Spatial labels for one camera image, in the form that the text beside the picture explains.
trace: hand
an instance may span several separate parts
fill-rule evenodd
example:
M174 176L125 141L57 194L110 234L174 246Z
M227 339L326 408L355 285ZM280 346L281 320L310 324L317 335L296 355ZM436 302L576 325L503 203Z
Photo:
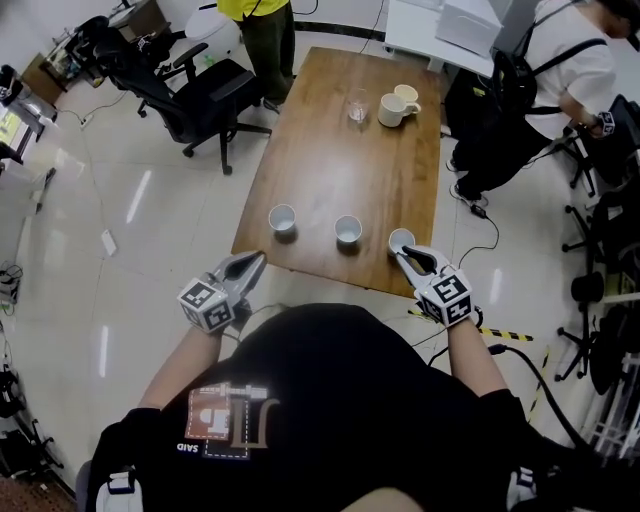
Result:
M591 135L594 139L602 139L604 137L604 130L599 123L588 126L587 131L589 132L589 135Z

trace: black cable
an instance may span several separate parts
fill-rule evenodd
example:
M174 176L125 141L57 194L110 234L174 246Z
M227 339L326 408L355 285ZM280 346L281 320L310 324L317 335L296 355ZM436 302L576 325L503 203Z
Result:
M460 263L458 263L458 268L462 268L462 262L464 261L464 259L467 257L467 255L471 252L474 251L476 249L485 249L487 251L493 251L496 247L498 247L498 242L500 242L500 230L498 229L498 226L496 226L496 223L493 222L489 217L486 217L486 219L491 222L491 224L493 224L493 227L496 228L496 243L493 244L493 247L486 247L484 245L477 245L475 247L472 247L471 249L469 249L467 252L464 253L464 255L462 256L462 258L460 258Z
M556 399L551 393L549 386L547 386L547 383L544 381L544 377L540 374L540 372L535 367L531 359L529 359L527 355L525 355L523 352L521 352L517 348L509 347L508 345L498 344L498 345L492 345L491 347L489 347L489 351L493 355L502 354L507 350L509 352L513 352L514 354L517 354L520 357L520 359L522 359L527 364L529 369L536 376L536 378L538 379L538 382L540 383L540 386L542 386L542 390L544 391L545 396L547 397L547 402L549 402L549 407L551 407L551 409L555 413L556 417L558 418L558 421L562 425L562 428L564 428L564 430L567 432L567 434L571 438L571 441L573 441L573 444L576 446L576 448L584 451L589 451L589 452L593 451L591 446L589 446L589 444L582 438L582 436L576 431L576 429L573 428L571 423L569 423L569 420L564 415L564 413L560 409L560 406L558 405L558 402L556 402Z
M438 352L436 355L434 355L430 360L429 360L429 364L427 364L427 366L431 366L433 364L433 362L438 359L442 354L444 354L447 350L449 350L449 347L444 347L440 352Z
M376 18L376 24L371 29L371 32L369 33L369 37L367 38L367 42L364 43L362 50L360 50L358 53L362 53L364 49L367 47L367 45L369 44L369 41L371 41L371 38L373 37L373 33L376 31L376 27L378 26L378 22L380 21L380 15L382 14L383 7L384 7L384 0L382 0L382 3L380 4L380 10L378 11L378 17Z
M311 16L313 13L315 13L318 10L318 3L320 2L320 0L316 0L316 6L313 8L313 11L311 12L296 12L293 11L293 14L297 14L298 16Z
M418 345L422 345L423 343L426 343L427 341L429 341L432 338L435 338L438 334L442 334L444 331L446 331L446 327L444 329L442 329L440 332L437 332L435 334L432 334L431 336L429 336L428 338L423 339L422 341L419 341L418 343L415 343L413 345L411 345L411 347L417 347Z
M256 9L258 8L258 6L262 3L262 0L258 0L258 3L256 4L256 6L253 8L253 11L251 11L249 13L249 16L247 16L247 18L251 18L251 16L253 16L253 13L256 12Z

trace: glass cup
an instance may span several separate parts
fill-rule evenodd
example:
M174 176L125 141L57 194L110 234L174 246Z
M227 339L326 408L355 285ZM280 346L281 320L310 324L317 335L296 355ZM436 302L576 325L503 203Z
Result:
M361 88L354 88L349 91L347 97L347 105L349 109L349 117L356 123L360 124L364 122L369 113L369 100L367 97L367 90Z

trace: yellow black caution tape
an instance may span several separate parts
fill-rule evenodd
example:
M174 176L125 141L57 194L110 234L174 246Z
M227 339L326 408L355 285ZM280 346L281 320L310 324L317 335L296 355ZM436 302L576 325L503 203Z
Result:
M410 315L419 316L420 318L424 318L425 320L429 320L431 322L435 322L433 318L425 315L421 311L412 311L411 309L407 311ZM533 341L533 336L529 336L528 334L518 334L517 332L511 331L501 331L500 329L488 329L487 327L478 327L478 331L480 334L484 334L485 336L493 336L494 338L504 338L507 340L515 340L515 341Z
M546 376L545 374L547 373L547 363L549 362L549 356L551 355L551 347L549 347L549 345L547 345L547 351L544 355L544 360L542 361L542 368L540 369L540 375L542 375L542 378L544 379L544 377ZM538 382L538 387L536 388L536 396L533 399L533 403L531 404L531 408L529 409L529 417L527 418L527 422L531 423L531 420L533 419L533 411L536 408L536 405L538 405L538 401L540 400L540 395L542 394L542 384L540 382Z
M516 340L516 341L533 341L533 336L529 336L527 334L518 334L517 332L511 331L500 331L498 329L487 329L486 327L478 327L478 330L481 334L485 336L493 336L494 338L504 338L507 340Z

